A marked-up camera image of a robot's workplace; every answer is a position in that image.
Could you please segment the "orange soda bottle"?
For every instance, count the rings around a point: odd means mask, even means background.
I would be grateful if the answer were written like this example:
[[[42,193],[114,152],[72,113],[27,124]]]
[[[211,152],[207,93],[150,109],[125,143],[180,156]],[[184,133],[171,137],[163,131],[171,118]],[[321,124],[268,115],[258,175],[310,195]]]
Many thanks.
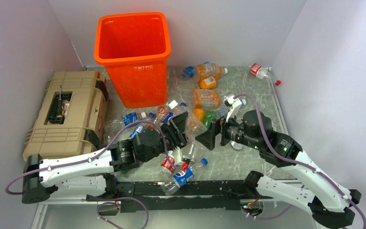
[[[205,118],[205,110],[201,109],[201,108],[195,108],[193,110],[193,113],[195,114],[195,116],[202,122]]]

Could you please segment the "clear bottle white cap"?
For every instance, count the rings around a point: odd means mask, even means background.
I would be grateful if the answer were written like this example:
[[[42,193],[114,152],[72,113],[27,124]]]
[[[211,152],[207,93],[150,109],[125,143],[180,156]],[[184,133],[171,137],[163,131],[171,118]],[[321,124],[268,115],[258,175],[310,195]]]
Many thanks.
[[[192,112],[188,111],[188,118],[185,126],[187,146],[182,149],[182,157],[185,160],[197,162],[203,154],[203,145],[195,140],[195,137],[204,133],[207,128]]]

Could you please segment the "green plastic bottle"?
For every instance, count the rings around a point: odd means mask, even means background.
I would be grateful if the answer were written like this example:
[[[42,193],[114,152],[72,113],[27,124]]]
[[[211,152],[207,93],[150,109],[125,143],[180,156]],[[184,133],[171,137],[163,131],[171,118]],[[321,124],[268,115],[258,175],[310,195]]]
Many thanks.
[[[217,118],[217,114],[213,110],[207,110],[204,114],[203,118],[203,124],[206,128],[209,128],[211,125],[211,122]]]

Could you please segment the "blue label bottle white cap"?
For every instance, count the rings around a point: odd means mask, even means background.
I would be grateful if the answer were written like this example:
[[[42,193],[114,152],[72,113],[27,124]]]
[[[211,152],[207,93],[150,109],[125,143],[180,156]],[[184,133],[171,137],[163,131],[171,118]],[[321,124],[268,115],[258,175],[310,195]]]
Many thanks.
[[[108,121],[105,126],[105,130],[108,132],[115,131],[120,126],[123,127],[138,120],[145,119],[147,117],[148,115],[146,112],[132,112],[128,114],[123,114],[118,118]]]

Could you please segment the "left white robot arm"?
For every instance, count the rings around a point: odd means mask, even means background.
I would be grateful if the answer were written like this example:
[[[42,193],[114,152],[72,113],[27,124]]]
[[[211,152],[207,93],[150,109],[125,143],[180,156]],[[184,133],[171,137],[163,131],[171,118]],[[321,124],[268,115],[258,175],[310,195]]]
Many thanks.
[[[70,188],[70,179],[94,174],[109,174],[138,168],[160,154],[187,145],[188,112],[169,119],[160,128],[153,127],[132,139],[119,141],[105,148],[67,158],[44,159],[39,154],[27,158],[22,179],[21,201],[33,204],[48,200],[60,190],[60,183]]]

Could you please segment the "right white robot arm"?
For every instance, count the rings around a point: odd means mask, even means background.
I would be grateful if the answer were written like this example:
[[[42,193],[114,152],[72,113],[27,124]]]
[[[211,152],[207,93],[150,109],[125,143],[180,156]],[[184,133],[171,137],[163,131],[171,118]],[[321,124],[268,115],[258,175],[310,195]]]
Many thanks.
[[[324,173],[289,135],[279,133],[263,113],[251,110],[242,122],[221,117],[195,139],[209,150],[215,147],[217,135],[220,145],[230,141],[253,148],[266,162],[290,173],[304,188],[276,181],[257,171],[251,171],[243,181],[244,193],[249,198],[271,197],[304,210],[315,222],[329,229],[341,229],[353,224],[355,209],[361,199],[356,189],[342,187]]]

